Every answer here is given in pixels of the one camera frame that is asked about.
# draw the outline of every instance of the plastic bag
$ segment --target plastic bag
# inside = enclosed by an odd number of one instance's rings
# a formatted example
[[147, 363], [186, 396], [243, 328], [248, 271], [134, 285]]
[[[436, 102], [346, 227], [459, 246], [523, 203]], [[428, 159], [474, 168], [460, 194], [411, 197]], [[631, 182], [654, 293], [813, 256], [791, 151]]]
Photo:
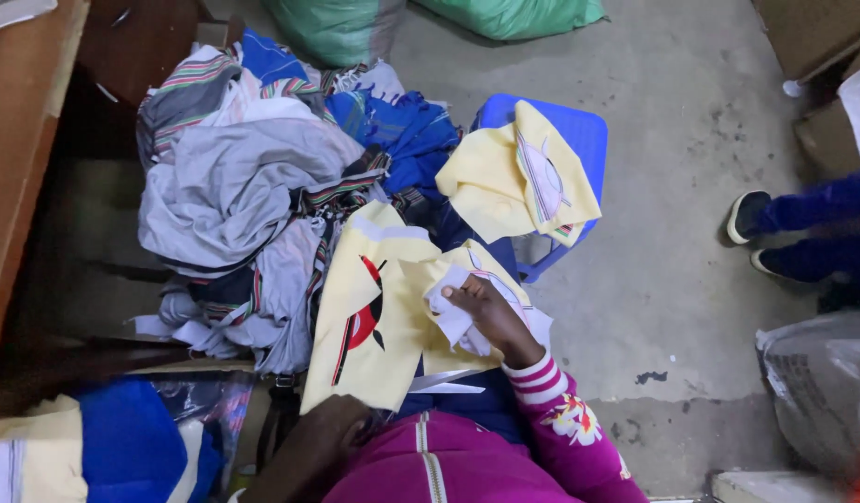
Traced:
[[791, 446], [824, 475], [860, 477], [860, 311], [818, 316], [756, 346]]
[[566, 33], [604, 16], [601, 0], [414, 1], [493, 40], [536, 39]]
[[222, 488], [225, 489], [257, 375], [243, 371], [167, 372], [147, 374], [146, 378], [154, 385], [176, 424], [188, 419], [206, 425], [218, 424], [225, 460], [222, 471]]
[[335, 67], [390, 59], [406, 0], [263, 0], [281, 33]]

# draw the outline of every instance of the yellow cloth piece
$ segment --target yellow cloth piece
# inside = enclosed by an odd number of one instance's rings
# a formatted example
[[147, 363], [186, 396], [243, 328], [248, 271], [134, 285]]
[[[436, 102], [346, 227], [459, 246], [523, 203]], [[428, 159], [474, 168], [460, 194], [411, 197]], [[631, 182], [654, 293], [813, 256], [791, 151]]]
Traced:
[[601, 216], [581, 160], [525, 101], [513, 123], [468, 134], [436, 185], [487, 243], [538, 231], [572, 246], [584, 223]]
[[324, 283], [301, 414], [331, 394], [398, 411], [433, 327], [400, 259], [439, 253], [425, 229], [405, 226], [388, 204], [372, 201], [352, 214]]
[[45, 400], [27, 417], [0, 419], [0, 440], [22, 439], [23, 503], [85, 503], [82, 478], [82, 414], [79, 403], [59, 395]]
[[[468, 239], [459, 248], [443, 253], [439, 257], [428, 258], [418, 262], [401, 260], [401, 268], [411, 284], [413, 297], [423, 301], [424, 295], [446, 275], [452, 264], [466, 269], [471, 274], [486, 278], [502, 292], [509, 302], [518, 303], [519, 311], [524, 306], [532, 306], [529, 295], [510, 277], [508, 272], [491, 256], [486, 249], [476, 241]], [[423, 303], [424, 314], [429, 319], [436, 320], [426, 303]], [[442, 334], [440, 328], [433, 324], [429, 337], [424, 343], [424, 374], [434, 374], [447, 371], [478, 370], [488, 371], [501, 366], [503, 355], [495, 348], [489, 356], [479, 356], [469, 353], [460, 346], [453, 348]]]

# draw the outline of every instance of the blue stool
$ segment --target blue stool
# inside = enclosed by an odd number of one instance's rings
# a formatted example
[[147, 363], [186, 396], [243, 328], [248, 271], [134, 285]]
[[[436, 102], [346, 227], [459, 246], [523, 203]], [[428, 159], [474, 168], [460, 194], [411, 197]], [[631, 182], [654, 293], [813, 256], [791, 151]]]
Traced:
[[[482, 105], [479, 112], [476, 113], [476, 120], [474, 120], [473, 125], [470, 127], [470, 131], [482, 127], [499, 128], [513, 122], [514, 106], [521, 99], [541, 112], [557, 128], [557, 131], [567, 141], [573, 152], [582, 160], [582, 167], [585, 169], [588, 183], [592, 186], [594, 197], [597, 198], [600, 205], [601, 192], [603, 191], [603, 171], [607, 162], [607, 123], [599, 116], [590, 112], [561, 107], [525, 97], [496, 94], [490, 97]], [[597, 220], [595, 218], [585, 223], [582, 233], [579, 234], [579, 239], [573, 246], [578, 245], [591, 232], [594, 225], [597, 224]], [[523, 282], [534, 283], [542, 272], [566, 255], [571, 249], [551, 240], [550, 251], [535, 264], [517, 262], [516, 268], [523, 278]]]

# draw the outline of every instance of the green sack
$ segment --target green sack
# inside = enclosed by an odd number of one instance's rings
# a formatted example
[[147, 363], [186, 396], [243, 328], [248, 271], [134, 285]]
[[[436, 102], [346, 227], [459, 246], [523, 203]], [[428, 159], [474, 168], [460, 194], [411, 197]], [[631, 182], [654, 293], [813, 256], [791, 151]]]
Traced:
[[493, 40], [566, 33], [604, 16], [601, 0], [414, 0]]
[[285, 41], [331, 67], [389, 59], [406, 0], [262, 0]]

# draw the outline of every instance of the blue trousers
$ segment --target blue trousers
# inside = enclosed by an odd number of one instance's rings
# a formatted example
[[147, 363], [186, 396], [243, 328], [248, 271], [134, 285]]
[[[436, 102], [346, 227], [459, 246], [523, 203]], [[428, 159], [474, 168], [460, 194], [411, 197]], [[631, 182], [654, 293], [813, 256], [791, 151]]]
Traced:
[[[458, 248], [464, 241], [473, 239], [484, 246], [515, 281], [520, 282], [516, 271], [516, 255], [509, 237], [502, 238], [491, 245], [486, 244], [447, 203], [443, 204], [435, 215], [434, 242], [443, 252]], [[423, 361], [418, 365], [414, 376], [422, 375], [424, 375]], [[532, 434], [531, 426], [520, 414], [513, 386], [501, 369], [480, 372], [453, 382], [485, 387], [485, 391], [476, 394], [408, 394], [397, 417], [437, 410], [466, 417], [483, 428], [498, 433], [512, 444], [529, 443], [528, 440], [531, 439]]]
[[[860, 171], [802, 194], [780, 196], [759, 214], [766, 233], [798, 231], [813, 225], [860, 217]], [[815, 282], [845, 272], [860, 282], [860, 234], [831, 239], [804, 239], [771, 252], [782, 273]]]

